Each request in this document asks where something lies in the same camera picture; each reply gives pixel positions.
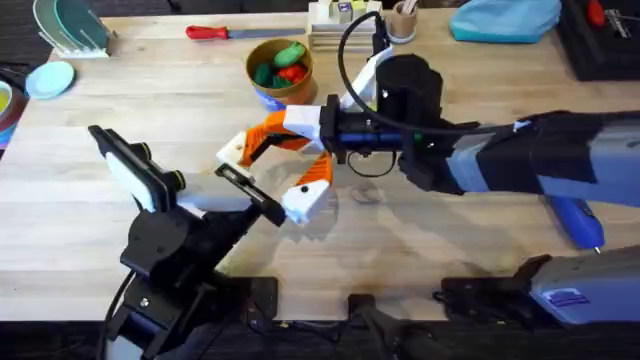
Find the wooden tabletop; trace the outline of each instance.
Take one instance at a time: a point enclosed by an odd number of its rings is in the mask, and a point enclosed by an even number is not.
[[[446,118],[504,124],[535,112],[637,110],[639,83],[577,82],[555,34],[535,45],[457,43],[453,10],[421,10],[416,39],[397,53],[424,57],[444,78]],[[263,40],[193,42],[184,28],[302,27],[306,15],[111,18],[111,59],[72,61],[74,86],[31,101],[0,162],[0,320],[102,319],[127,269],[119,264],[136,215],[87,126],[146,141],[166,168],[215,169],[215,152],[267,115],[244,73]],[[304,37],[293,37],[304,41]],[[347,56],[353,75],[369,54]],[[316,104],[342,94],[334,53],[314,53]],[[374,156],[365,166],[382,168]],[[311,159],[269,151],[254,172],[274,194]],[[430,300],[445,276],[510,275],[543,253],[576,255],[536,196],[426,193],[395,170],[374,180],[335,170],[329,206],[305,228],[260,221],[221,269],[273,275],[279,318],[342,319],[350,293],[373,293],[400,317],[442,319]],[[637,243],[640,210],[592,204],[612,249]]]

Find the black cable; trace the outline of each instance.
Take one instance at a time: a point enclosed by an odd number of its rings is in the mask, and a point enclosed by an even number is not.
[[[351,169],[351,171],[353,171],[354,173],[356,173],[359,176],[362,176],[364,178],[377,178],[377,177],[382,177],[387,175],[388,173],[390,173],[393,170],[393,167],[396,165],[396,159],[398,157],[397,152],[394,150],[391,152],[391,166],[389,167],[389,169],[387,169],[387,171],[381,173],[381,174],[364,174],[359,172],[358,170],[356,170],[353,165],[351,164],[351,156],[355,154],[355,151],[352,151],[349,153],[349,155],[347,155],[347,166],[349,167],[349,169]]]
[[[351,86],[351,82],[349,81],[349,77],[347,76],[347,71],[344,67],[344,47],[347,44],[347,39],[349,39],[349,35],[353,32],[353,30],[358,27],[361,23],[365,22],[367,19],[375,17],[377,22],[382,23],[384,20],[382,16],[377,11],[370,11],[361,17],[354,20],[349,27],[345,30],[344,34],[342,34],[342,38],[340,38],[340,44],[338,44],[338,69],[340,70],[340,77],[342,78],[342,82],[344,83],[347,92],[353,98],[353,101],[360,106],[362,111],[364,111],[367,115],[371,117],[372,121],[379,122],[381,124],[406,130],[412,132],[418,132],[426,135],[472,135],[472,134],[487,134],[494,133],[500,130],[509,130],[511,131],[512,125],[500,125],[500,126],[488,126],[482,128],[475,129],[467,129],[467,130],[454,130],[454,129],[434,129],[423,126],[415,126],[410,124],[404,124],[397,122],[391,118],[388,118],[372,108],[370,108],[361,98],[358,96],[356,91]]]
[[[382,340],[382,336],[376,328],[376,325],[373,323],[373,320],[369,317],[368,314],[362,311],[358,312],[358,314],[362,317],[362,320],[364,320],[365,324],[367,324],[367,327],[369,328],[369,332],[371,333],[373,342],[376,344],[376,348],[378,349],[378,355],[380,356],[380,359],[388,360],[389,351],[387,350],[387,345],[384,343],[384,340]]]
[[[122,284],[120,284],[118,291],[116,291],[116,294],[113,296],[113,300],[111,300],[111,304],[109,304],[109,309],[107,309],[107,313],[104,316],[104,323],[102,324],[102,328],[100,329],[100,336],[98,336],[98,345],[96,347],[97,360],[104,359],[104,347],[107,341],[107,325],[109,324],[109,321],[111,321],[111,318],[113,317],[113,312],[116,310],[116,305],[118,305],[118,301],[120,301],[120,298],[122,297],[122,293],[124,293],[124,290],[127,288],[129,283],[131,282],[131,279],[133,279],[133,275],[135,275],[135,273],[133,272],[133,270],[130,270],[127,276],[122,281]]]

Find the red knife handle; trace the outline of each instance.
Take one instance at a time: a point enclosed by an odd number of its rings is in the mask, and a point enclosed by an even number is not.
[[[602,27],[605,23],[604,9],[598,0],[590,0],[587,4],[587,19],[593,26]]]
[[[189,39],[205,40],[205,39],[229,39],[229,30],[223,26],[219,28],[210,28],[206,26],[187,26],[185,31]]]

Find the blue cloth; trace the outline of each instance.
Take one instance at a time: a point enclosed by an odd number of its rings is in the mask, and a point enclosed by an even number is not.
[[[449,27],[458,41],[535,43],[558,23],[560,0],[471,0]]]

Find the red object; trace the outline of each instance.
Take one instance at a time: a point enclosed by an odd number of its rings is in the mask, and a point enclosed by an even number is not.
[[[210,28],[206,26],[187,26],[185,30],[189,39],[205,40],[205,39],[229,39],[229,29],[225,26],[219,28]]]
[[[594,26],[604,26],[604,9],[598,0],[589,0],[589,4],[587,5],[587,19]]]
[[[299,83],[307,75],[307,69],[300,64],[293,64],[278,71],[278,75],[291,81],[294,84]]]

